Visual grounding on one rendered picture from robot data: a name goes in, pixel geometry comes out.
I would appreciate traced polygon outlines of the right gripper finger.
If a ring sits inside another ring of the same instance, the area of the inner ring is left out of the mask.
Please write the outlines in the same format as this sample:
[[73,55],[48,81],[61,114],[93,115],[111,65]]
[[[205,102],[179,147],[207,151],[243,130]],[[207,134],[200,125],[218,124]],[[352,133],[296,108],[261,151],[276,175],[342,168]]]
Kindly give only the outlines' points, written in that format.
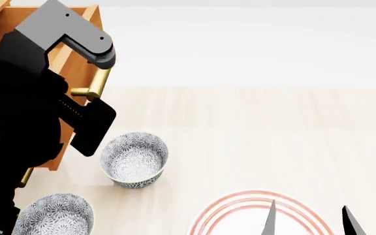
[[347,206],[342,207],[341,213],[345,235],[367,235]]
[[276,203],[273,200],[261,235],[275,235],[276,211]]

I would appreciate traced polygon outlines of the white plate with red rings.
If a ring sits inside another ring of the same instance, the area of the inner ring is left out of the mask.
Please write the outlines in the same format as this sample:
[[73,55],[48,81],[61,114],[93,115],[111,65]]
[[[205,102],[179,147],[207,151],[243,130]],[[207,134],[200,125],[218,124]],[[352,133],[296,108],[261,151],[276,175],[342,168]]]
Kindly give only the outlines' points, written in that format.
[[274,191],[236,191],[209,203],[185,235],[261,235],[272,201],[276,203],[275,235],[337,235],[308,205]]

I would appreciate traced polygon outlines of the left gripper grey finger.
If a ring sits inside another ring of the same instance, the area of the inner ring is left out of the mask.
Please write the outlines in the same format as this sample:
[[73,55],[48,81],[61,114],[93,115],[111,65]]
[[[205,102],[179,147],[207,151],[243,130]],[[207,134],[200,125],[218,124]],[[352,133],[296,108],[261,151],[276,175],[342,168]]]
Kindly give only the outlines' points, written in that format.
[[49,67],[48,53],[60,42],[100,69],[116,62],[111,37],[58,0],[47,0],[3,35],[0,59],[41,74]]

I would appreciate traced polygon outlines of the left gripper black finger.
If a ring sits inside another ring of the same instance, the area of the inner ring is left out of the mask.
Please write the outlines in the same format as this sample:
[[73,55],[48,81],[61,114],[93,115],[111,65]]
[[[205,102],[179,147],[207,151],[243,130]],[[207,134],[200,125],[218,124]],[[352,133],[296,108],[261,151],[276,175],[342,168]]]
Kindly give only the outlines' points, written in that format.
[[63,94],[58,99],[58,115],[75,133],[71,146],[83,156],[90,157],[111,127],[116,111],[99,98],[82,106]]

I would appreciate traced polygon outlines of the blue floral patterned bowl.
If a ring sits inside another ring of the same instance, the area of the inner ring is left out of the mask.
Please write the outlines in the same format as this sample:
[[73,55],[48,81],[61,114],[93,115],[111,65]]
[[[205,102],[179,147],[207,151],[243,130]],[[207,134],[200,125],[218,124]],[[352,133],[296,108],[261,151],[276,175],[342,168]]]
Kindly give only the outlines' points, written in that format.
[[90,235],[93,225],[93,209],[83,197],[55,193],[23,209],[12,235]]
[[141,189],[157,181],[168,162],[168,147],[150,133],[122,134],[104,147],[102,171],[116,185]]

